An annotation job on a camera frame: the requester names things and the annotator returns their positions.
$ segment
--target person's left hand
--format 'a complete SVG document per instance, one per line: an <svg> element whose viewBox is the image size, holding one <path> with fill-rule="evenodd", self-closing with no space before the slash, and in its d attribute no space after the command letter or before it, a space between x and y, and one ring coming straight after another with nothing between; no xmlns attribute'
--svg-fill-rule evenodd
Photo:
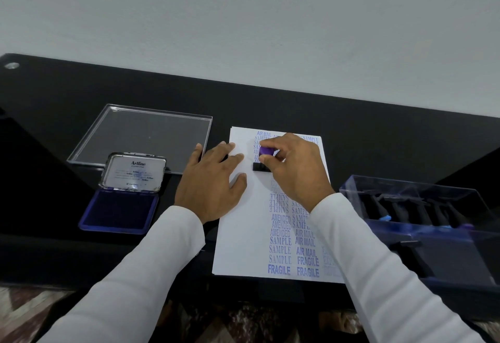
<svg viewBox="0 0 500 343"><path fill-rule="evenodd" d="M229 187L229 176L244 158L243 154L237 154L221 163L233 148L234 143L221 142L198 162L203 149L198 143L180 179L174 205L191 210L202 224L227 214L238 204L247 188L247 175L244 173Z"/></svg>

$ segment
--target transparent acrylic tray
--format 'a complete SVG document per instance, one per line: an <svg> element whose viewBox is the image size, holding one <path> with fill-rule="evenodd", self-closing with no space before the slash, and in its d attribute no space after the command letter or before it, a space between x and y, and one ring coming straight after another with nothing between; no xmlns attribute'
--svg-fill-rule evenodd
<svg viewBox="0 0 500 343"><path fill-rule="evenodd" d="M166 158L165 172L182 174L196 143L205 151L212 117L108 104L67 161L104 168L109 154Z"/></svg>

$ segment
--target wall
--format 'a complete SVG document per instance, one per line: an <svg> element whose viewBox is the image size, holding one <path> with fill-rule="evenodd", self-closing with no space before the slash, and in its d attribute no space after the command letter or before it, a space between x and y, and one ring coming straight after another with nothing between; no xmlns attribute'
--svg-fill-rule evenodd
<svg viewBox="0 0 500 343"><path fill-rule="evenodd" d="M0 53L500 117L500 0L0 0Z"/></svg>

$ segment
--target hand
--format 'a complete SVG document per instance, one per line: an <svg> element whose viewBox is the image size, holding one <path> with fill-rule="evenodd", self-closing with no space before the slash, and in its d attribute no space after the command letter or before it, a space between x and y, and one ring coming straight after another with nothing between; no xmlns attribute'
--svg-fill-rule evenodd
<svg viewBox="0 0 500 343"><path fill-rule="evenodd" d="M282 137L260 141L260 145L279 150L276 156L260 155L259 161L271 170L285 194L309 213L321 200L335 193L317 144L287 132Z"/></svg>
<svg viewBox="0 0 500 343"><path fill-rule="evenodd" d="M243 154L238 154L229 156L221 163L233 148L234 143L221 142L198 162L203 149L198 143L184 169L174 205L191 210L202 224L227 214L238 204L247 188L246 174L239 175L229 187L229 175L244 158Z"/></svg>

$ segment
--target white long-sleeve shirt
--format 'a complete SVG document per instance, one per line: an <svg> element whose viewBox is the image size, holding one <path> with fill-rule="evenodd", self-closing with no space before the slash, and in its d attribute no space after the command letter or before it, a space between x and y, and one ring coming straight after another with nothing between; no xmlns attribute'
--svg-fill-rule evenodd
<svg viewBox="0 0 500 343"><path fill-rule="evenodd" d="M321 201L308 224L339 265L370 342L483 342L389 251L343 195ZM39 342L147 342L177 273L204 244L197 216L169 207L141 243Z"/></svg>

